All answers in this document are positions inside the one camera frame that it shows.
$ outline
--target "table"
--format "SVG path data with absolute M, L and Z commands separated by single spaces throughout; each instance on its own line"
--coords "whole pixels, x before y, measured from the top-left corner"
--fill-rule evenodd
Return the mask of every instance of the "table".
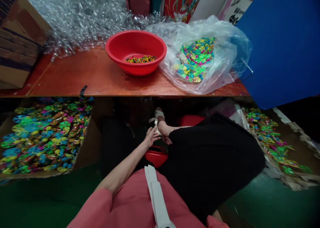
M 0 97 L 78 96 L 85 85 L 88 86 L 85 96 L 198 96 L 176 88 L 160 69 L 146 77 L 129 76 L 101 48 L 77 52 L 54 62 L 51 62 L 51 57 L 45 54 L 39 60 L 23 88 L 0 90 Z M 203 96 L 236 97 L 250 94 L 242 83 L 231 83 Z

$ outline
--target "blue panel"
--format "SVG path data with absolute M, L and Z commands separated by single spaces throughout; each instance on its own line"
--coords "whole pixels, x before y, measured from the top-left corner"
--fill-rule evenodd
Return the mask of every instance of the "blue panel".
M 260 108 L 320 94 L 320 0 L 254 0 L 237 27 L 253 44 L 243 83 Z

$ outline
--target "hand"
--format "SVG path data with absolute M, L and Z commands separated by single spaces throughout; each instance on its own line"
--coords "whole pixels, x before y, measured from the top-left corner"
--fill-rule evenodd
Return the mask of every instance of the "hand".
M 153 145 L 153 142 L 161 139 L 159 134 L 156 132 L 156 126 L 154 128 L 150 127 L 147 131 L 146 138 L 144 139 L 144 143 L 148 147 L 148 149 Z

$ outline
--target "leg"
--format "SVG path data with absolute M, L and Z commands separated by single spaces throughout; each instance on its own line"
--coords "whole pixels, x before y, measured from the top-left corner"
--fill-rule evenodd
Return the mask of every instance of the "leg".
M 169 138 L 173 144 L 159 172 L 204 224 L 208 215 L 249 184 L 265 166 L 256 140 L 219 114 L 203 125 L 175 129 Z
M 161 115 L 158 116 L 157 119 L 158 119 L 158 130 L 165 137 L 168 137 L 169 134 L 176 129 L 190 127 L 190 126 L 169 126 L 164 120 L 164 117 Z

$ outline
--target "plastic beads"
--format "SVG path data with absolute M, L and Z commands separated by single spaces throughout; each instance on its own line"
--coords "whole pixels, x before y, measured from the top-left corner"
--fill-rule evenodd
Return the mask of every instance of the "plastic beads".
M 155 56 L 143 56 L 141 58 L 128 58 L 126 60 L 126 62 L 130 62 L 130 63 L 148 63 L 148 62 L 152 62 L 154 60 L 156 60 L 157 58 Z
M 71 169 L 86 134 L 93 98 L 39 98 L 17 108 L 13 133 L 3 137 L 0 171 L 5 174 Z
M 207 74 L 205 64 L 214 57 L 214 41 L 215 38 L 201 38 L 187 47 L 182 46 L 181 51 L 188 63 L 183 63 L 180 67 L 174 68 L 176 72 L 189 82 L 201 82 Z
M 294 149 L 279 138 L 280 133 L 275 131 L 275 127 L 278 126 L 276 122 L 269 119 L 266 114 L 261 113 L 260 109 L 245 109 L 245 114 L 250 129 L 257 135 L 265 152 L 284 173 L 294 175 L 292 168 L 302 170 L 305 173 L 312 173 L 310 168 L 287 159 L 288 151 Z

